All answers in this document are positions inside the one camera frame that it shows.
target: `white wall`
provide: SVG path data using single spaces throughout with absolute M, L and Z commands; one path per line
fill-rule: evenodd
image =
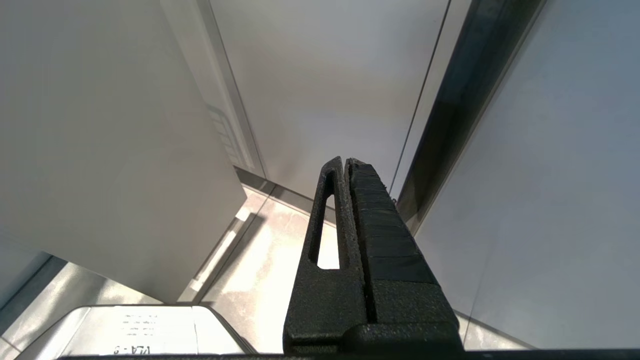
M 0 229 L 163 302 L 245 200 L 159 1 L 5 1 Z
M 212 0 L 267 178 L 312 198 L 339 155 L 389 187 L 447 3 Z
M 640 3 L 550 1 L 416 236 L 455 309 L 640 347 Z

